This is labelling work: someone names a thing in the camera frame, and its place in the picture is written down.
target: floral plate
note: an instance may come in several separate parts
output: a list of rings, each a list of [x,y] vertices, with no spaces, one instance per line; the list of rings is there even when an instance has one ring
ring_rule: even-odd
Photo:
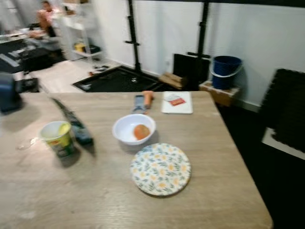
[[[191,177],[191,164],[181,149],[157,143],[135,155],[130,171],[132,179],[143,192],[169,196],[187,185]]]

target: red packet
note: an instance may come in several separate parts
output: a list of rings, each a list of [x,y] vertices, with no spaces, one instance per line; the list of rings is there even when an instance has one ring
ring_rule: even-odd
[[[170,101],[170,104],[172,106],[178,106],[178,105],[181,105],[181,104],[184,104],[184,103],[186,103],[186,101],[183,98],[179,98],[179,99]]]
[[[183,98],[177,96],[176,94],[171,94],[170,96],[166,97],[165,100],[168,101],[172,106],[178,106],[186,103]]]

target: white bowl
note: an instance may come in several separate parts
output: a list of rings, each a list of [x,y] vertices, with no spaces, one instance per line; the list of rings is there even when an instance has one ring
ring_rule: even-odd
[[[133,130],[137,125],[145,125],[150,130],[150,134],[142,139],[137,140],[134,136]],[[156,130],[156,122],[147,115],[130,114],[120,118],[112,128],[113,136],[130,146],[141,145],[146,142],[154,134]]]

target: white wall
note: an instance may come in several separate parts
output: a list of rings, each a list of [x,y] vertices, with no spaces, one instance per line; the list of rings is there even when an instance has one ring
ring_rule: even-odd
[[[21,21],[13,8],[15,8],[15,5],[10,0],[0,1],[0,21],[3,27],[1,29],[4,31],[11,31],[21,27]]]
[[[196,51],[201,4],[135,1],[140,58],[144,70],[173,68],[173,53]],[[133,65],[126,0],[93,0],[107,58]],[[275,69],[305,72],[305,9],[211,4],[205,53],[244,60],[241,99],[259,105]]]
[[[42,9],[41,0],[15,0],[18,4],[20,13],[22,14],[23,23],[28,26],[37,23],[37,11]]]

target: blue bucket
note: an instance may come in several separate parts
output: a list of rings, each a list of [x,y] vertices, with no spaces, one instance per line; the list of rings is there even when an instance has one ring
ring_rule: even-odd
[[[228,90],[234,86],[236,74],[242,69],[242,60],[233,56],[217,56],[214,58],[213,87]]]

